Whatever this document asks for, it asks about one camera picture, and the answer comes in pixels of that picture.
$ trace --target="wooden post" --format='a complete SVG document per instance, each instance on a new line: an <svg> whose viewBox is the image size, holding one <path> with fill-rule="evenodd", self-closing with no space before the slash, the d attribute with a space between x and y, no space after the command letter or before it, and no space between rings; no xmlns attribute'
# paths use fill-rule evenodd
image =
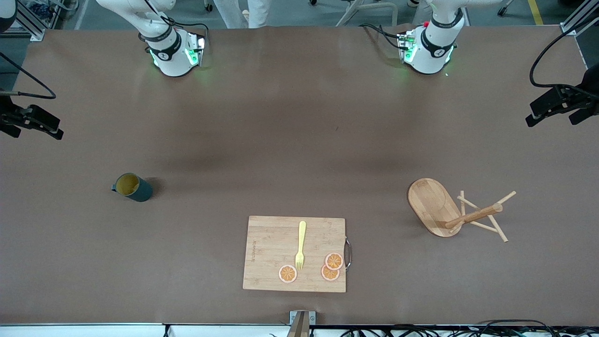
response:
<svg viewBox="0 0 599 337"><path fill-rule="evenodd" d="M468 213L466 215L460 216L457 219L453 219L451 221L446 222L443 226L447 229L453 229L456 226L464 224L466 222L476 221L478 219L485 218L489 215L493 215L495 213L499 213L503 210L503 206L501 204L492 204L488 207L485 207L480 210L476 210L472 213Z"/></svg>

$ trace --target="white floor line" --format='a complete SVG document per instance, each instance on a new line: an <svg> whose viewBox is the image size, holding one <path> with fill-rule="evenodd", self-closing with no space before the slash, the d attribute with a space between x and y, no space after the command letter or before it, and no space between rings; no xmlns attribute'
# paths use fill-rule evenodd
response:
<svg viewBox="0 0 599 337"><path fill-rule="evenodd" d="M87 5L89 5L89 0L85 0L83 3L83 8L79 12L79 17L77 18L77 23L75 23L75 30L81 28L81 23L83 22L83 17L85 16L85 12L87 11Z"/></svg>

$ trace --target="metal bracket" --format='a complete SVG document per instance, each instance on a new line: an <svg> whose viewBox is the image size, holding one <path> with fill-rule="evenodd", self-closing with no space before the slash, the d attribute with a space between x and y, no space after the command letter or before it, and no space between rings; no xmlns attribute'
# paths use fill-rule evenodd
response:
<svg viewBox="0 0 599 337"><path fill-rule="evenodd" d="M300 311L305 311L308 313L308 317L310 319L310 325L315 325L316 324L316 311L307 311L307 310L294 310L294 311L289 311L289 324L293 324L294 322L294 318L297 314L300 313Z"/></svg>

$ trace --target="wooden oval base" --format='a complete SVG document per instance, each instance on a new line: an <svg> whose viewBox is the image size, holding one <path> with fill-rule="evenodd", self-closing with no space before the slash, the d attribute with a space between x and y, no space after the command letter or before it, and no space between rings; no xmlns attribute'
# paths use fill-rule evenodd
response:
<svg viewBox="0 0 599 337"><path fill-rule="evenodd" d="M408 190L408 202L426 229L432 234L449 237L458 234L462 225L448 230L445 222L461 216L458 206L440 182L422 178L416 180Z"/></svg>

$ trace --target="fork handle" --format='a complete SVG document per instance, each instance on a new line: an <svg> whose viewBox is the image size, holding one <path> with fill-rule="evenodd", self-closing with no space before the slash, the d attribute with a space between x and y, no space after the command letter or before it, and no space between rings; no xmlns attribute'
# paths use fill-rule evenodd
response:
<svg viewBox="0 0 599 337"><path fill-rule="evenodd" d="M305 221L299 222L299 244L298 244L298 252L303 252L304 250L304 237L305 237Z"/></svg>

